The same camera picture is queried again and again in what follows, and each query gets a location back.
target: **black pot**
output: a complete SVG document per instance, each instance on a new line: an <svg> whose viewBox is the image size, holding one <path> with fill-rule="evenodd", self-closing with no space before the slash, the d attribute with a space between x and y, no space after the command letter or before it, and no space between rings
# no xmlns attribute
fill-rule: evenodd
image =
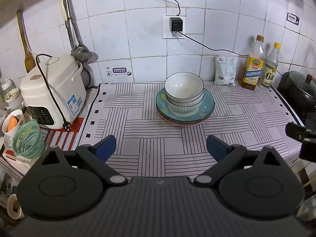
<svg viewBox="0 0 316 237"><path fill-rule="evenodd" d="M290 71L288 74L288 94L296 105L305 112L316 111L316 84L310 74Z"/></svg>

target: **white plastic packet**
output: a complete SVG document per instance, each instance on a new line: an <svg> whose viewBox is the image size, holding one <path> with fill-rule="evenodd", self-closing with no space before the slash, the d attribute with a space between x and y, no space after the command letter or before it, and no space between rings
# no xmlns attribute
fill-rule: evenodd
<svg viewBox="0 0 316 237"><path fill-rule="evenodd" d="M215 58L215 61L214 84L234 86L238 57L218 56Z"/></svg>

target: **yellow label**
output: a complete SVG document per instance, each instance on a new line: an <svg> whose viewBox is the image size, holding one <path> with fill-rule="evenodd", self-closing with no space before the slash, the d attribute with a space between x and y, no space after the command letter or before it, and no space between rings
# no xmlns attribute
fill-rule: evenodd
<svg viewBox="0 0 316 237"><path fill-rule="evenodd" d="M242 81L248 84L256 85L258 78L260 76L262 65L262 60L253 57L248 57L246 64L246 72L244 75L244 79Z"/></svg>
<svg viewBox="0 0 316 237"><path fill-rule="evenodd" d="M261 84L269 87L272 84L274 75L276 73L277 68L271 66L269 63L266 63L265 68L263 70L262 78L260 79Z"/></svg>

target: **green strainer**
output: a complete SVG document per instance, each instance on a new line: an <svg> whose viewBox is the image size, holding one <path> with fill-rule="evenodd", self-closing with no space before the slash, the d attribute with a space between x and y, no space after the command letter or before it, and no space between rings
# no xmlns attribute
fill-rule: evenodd
<svg viewBox="0 0 316 237"><path fill-rule="evenodd" d="M44 140L36 120L21 126L13 137L12 147L15 156L35 159L44 151Z"/></svg>

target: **cooking wine bottle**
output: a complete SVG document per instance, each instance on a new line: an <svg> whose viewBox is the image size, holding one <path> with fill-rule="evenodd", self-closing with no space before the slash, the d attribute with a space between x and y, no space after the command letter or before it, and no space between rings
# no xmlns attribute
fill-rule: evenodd
<svg viewBox="0 0 316 237"><path fill-rule="evenodd" d="M240 86L245 89L254 90L258 82L264 60L263 39L263 36L257 35L256 42L248 55L244 78L240 82Z"/></svg>
<svg viewBox="0 0 316 237"><path fill-rule="evenodd" d="M278 56L281 45L277 42L270 55L267 57L267 62L263 68L262 76L259 80L258 86L263 90L268 90L272 84L274 75L276 73L277 65L279 64Z"/></svg>

